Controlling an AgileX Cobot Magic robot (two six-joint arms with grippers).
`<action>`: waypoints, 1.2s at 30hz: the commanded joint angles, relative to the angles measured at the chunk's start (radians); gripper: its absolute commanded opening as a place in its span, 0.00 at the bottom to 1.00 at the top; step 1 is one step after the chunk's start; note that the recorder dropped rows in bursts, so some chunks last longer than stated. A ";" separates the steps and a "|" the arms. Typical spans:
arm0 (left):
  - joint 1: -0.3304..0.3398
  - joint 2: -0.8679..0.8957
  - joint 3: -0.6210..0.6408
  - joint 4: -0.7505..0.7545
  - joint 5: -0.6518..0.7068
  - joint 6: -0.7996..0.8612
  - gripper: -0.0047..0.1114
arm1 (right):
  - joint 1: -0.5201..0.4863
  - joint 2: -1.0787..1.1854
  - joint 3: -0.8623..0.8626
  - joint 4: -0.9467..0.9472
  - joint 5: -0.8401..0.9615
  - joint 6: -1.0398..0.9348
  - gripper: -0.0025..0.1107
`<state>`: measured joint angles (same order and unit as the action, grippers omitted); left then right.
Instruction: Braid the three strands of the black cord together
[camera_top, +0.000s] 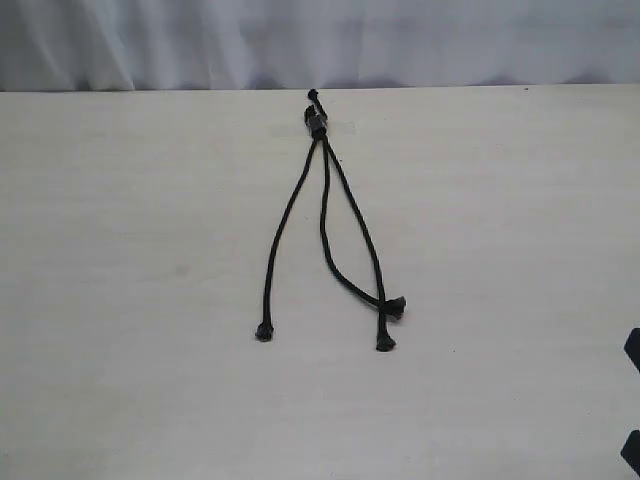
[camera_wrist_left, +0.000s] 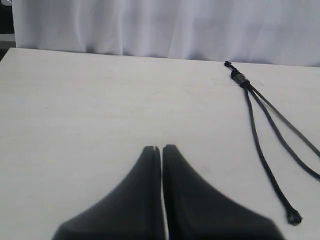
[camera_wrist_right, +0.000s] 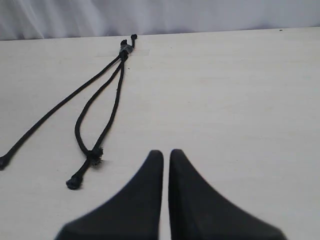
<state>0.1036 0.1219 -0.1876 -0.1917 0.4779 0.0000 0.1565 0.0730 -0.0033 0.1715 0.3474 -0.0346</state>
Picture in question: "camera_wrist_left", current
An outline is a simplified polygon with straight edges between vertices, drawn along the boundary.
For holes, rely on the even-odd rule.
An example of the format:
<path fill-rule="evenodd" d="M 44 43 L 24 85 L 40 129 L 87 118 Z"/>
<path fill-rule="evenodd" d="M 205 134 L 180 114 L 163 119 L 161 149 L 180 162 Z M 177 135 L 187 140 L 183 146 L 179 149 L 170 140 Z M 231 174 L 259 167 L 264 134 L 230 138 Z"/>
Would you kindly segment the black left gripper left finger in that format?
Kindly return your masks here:
<path fill-rule="evenodd" d="M 122 182 L 89 209 L 62 223 L 53 239 L 165 239 L 160 157 L 158 147 L 144 147 Z"/>

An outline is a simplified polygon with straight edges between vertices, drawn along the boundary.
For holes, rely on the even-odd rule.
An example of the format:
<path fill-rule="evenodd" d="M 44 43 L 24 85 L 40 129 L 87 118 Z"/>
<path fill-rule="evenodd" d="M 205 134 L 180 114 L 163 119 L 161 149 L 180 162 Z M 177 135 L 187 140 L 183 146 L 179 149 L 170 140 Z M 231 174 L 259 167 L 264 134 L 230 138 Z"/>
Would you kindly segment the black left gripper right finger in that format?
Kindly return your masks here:
<path fill-rule="evenodd" d="M 171 240 L 282 240 L 274 222 L 206 182 L 175 145 L 162 151 L 162 180 Z"/>

